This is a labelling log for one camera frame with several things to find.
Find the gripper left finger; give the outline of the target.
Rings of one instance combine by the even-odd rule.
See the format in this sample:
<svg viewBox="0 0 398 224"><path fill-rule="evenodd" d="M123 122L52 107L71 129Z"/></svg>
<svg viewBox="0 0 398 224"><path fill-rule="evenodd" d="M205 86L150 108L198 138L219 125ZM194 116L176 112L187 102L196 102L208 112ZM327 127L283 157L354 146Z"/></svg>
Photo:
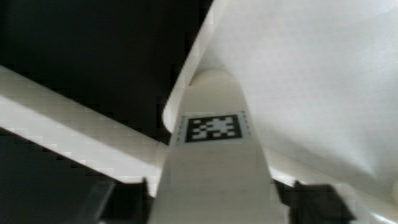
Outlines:
<svg viewBox="0 0 398 224"><path fill-rule="evenodd" d="M148 180L139 183L103 181L95 185L77 216L64 224L148 224L150 213Z"/></svg>

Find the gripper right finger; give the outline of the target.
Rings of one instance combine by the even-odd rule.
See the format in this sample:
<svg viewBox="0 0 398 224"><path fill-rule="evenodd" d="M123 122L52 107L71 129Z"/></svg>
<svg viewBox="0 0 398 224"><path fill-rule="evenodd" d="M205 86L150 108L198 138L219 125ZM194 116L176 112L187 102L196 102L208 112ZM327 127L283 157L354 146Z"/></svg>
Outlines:
<svg viewBox="0 0 398 224"><path fill-rule="evenodd" d="M290 208L290 224L350 224L358 219L334 187L276 182L283 204Z"/></svg>

